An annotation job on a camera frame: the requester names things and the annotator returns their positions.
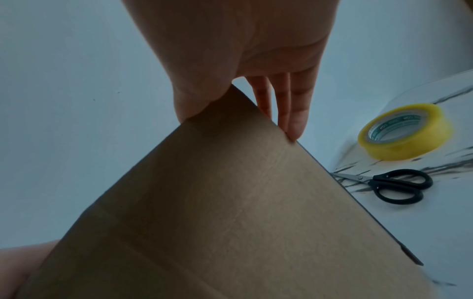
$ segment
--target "scissors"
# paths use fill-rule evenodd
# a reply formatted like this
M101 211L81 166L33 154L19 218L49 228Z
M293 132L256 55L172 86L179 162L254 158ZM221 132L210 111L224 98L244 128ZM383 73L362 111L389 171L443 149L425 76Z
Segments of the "scissors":
M379 199L392 204L417 203L424 198L424 194L421 190L430 188L434 184L432 178L428 174L420 170L414 169L397 169L374 176L352 175L334 172L331 172L331 175L367 184L371 187L371 189L373 189L374 194L376 194ZM425 181L422 183L413 183L402 179L392 178L398 176L408 176L409 178L420 176L423 177ZM412 194L412 197L408 199L387 198L379 192L383 189L392 190L404 194Z

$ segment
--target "scissor blade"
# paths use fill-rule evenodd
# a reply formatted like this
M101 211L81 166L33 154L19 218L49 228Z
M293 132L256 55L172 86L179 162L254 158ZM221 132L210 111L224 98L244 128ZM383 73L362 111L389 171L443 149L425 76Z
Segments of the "scissor blade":
M353 174L344 174L344 173L330 173L333 176L342 177L345 179L349 179L352 181L358 181L360 183L368 183L368 181L372 180L373 178L370 176L363 176L363 175L353 175Z

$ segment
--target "cardboard box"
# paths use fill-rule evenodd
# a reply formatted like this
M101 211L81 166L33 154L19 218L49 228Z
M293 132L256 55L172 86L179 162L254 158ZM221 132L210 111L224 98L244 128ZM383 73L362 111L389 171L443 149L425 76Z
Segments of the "cardboard box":
M17 298L433 296L396 240L231 87L90 206Z

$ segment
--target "tape roll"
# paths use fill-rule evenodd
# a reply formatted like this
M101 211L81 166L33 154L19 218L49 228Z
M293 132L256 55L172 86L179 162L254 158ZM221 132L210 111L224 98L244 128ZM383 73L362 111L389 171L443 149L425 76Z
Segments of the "tape roll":
M405 160L440 147L451 137L452 131L440 107L412 104L370 121L358 134L358 143L373 158Z

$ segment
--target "white surface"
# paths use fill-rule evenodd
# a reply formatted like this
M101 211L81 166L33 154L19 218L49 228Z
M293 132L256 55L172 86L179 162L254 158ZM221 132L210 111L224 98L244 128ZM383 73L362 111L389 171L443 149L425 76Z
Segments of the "white surface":
M342 1L301 143L332 168L388 100L473 67L463 5ZM178 125L171 97L119 1L3 0L0 247L61 237Z
M382 112L413 103L429 103L473 87L473 70L420 86L389 102ZM471 298L473 294L473 91L451 98L438 106L454 128L452 138L442 147L405 161L381 161L368 156L357 145L340 162L341 173L371 176L394 169L425 171L434 180L424 200L396 206L379 200L373 192L361 192L367 185L346 187L387 230L406 245L435 280L456 284L443 286L448 298Z

